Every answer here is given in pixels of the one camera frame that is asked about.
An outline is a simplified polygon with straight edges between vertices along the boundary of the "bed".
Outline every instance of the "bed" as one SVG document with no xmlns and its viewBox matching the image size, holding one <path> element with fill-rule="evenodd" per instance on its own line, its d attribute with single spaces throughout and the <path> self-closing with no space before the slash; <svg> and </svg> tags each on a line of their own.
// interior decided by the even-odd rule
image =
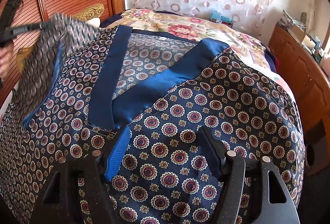
<svg viewBox="0 0 330 224">
<path fill-rule="evenodd" d="M 201 154 L 201 126 L 240 156 L 269 156 L 298 205 L 305 154 L 299 112 L 260 41 L 199 18 L 123 11 L 120 2 L 111 6 L 113 0 L 88 0 L 75 8 L 34 1 L 37 19 L 50 17 L 59 27 L 42 31 L 17 89 L 1 108 L 1 196 L 20 222 L 29 222 L 54 163 L 102 151 L 123 126 L 131 133 L 127 151 L 118 173 L 104 182 L 123 223 L 210 218 L 222 185 Z M 97 2 L 106 9 L 102 28 L 61 13 L 51 16 L 56 9 L 74 14 Z M 62 34 L 72 40 L 53 38 Z M 47 64 L 44 86 L 31 91 L 40 80 L 33 74 L 45 70 L 36 55 L 48 52 L 56 61 Z M 78 185 L 82 216 L 92 223 L 83 178 Z M 250 220 L 250 186 L 246 178 L 237 223 Z"/>
</svg>

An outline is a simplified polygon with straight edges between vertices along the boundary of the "floral bedspread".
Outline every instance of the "floral bedspread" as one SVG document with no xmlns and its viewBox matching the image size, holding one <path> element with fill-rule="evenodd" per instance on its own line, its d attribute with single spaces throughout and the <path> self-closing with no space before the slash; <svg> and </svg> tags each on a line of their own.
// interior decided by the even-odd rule
<svg viewBox="0 0 330 224">
<path fill-rule="evenodd" d="M 265 48 L 252 36 L 238 32 L 230 27 L 199 18 L 156 13 L 147 9 L 130 9 L 122 13 L 123 18 L 107 26 L 127 25 L 133 29 L 168 32 L 178 37 L 200 41 L 212 38 L 227 43 L 246 65 L 254 68 L 283 87 L 293 99 L 287 83 L 270 70 L 265 59 Z"/>
</svg>

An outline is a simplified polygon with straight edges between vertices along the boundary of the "black clamp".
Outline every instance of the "black clamp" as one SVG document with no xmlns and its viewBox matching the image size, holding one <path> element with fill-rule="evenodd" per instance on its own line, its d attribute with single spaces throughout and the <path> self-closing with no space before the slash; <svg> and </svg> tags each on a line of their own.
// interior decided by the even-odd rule
<svg viewBox="0 0 330 224">
<path fill-rule="evenodd" d="M 15 39 L 21 33 L 37 29 L 51 29 L 55 27 L 55 23 L 53 22 L 41 22 L 10 27 L 14 20 L 14 15 L 22 2 L 23 0 L 7 0 L 6 5 L 4 6 L 0 16 L 0 48 L 7 46 L 9 41 Z"/>
<path fill-rule="evenodd" d="M 199 128 L 198 141 L 211 174 L 225 182 L 224 191 L 209 220 L 211 224 L 235 224 L 244 178 L 252 177 L 252 224 L 299 224 L 299 218 L 275 165 L 268 156 L 261 160 L 242 158 L 215 140 L 206 126 Z"/>
<path fill-rule="evenodd" d="M 100 150 L 77 160 L 67 160 L 62 156 L 55 163 L 50 175 L 36 200 L 30 224 L 82 224 L 84 220 L 80 208 L 78 178 L 84 178 L 84 200 L 90 209 L 89 217 L 95 224 L 119 224 L 102 182 L 106 182 L 105 173 L 108 158 L 126 128 L 121 128 L 113 139 L 105 143 Z"/>
</svg>

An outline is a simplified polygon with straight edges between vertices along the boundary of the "gray patterned fabric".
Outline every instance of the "gray patterned fabric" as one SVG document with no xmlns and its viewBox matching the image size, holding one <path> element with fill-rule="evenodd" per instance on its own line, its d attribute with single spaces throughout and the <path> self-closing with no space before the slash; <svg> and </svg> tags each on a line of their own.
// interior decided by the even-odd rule
<svg viewBox="0 0 330 224">
<path fill-rule="evenodd" d="M 42 30 L 34 50 L 26 59 L 17 94 L 16 120 L 22 122 L 47 97 L 52 83 L 58 45 L 63 44 L 62 62 L 104 31 L 60 13 L 50 18 L 55 28 Z"/>
</svg>

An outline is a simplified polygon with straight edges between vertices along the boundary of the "hand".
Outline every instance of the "hand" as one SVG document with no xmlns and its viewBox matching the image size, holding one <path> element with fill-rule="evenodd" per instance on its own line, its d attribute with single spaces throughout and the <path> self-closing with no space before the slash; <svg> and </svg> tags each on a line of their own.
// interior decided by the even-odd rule
<svg viewBox="0 0 330 224">
<path fill-rule="evenodd" d="M 10 60 L 13 58 L 14 42 L 10 41 L 6 47 L 0 48 L 0 78 L 8 74 Z"/>
</svg>

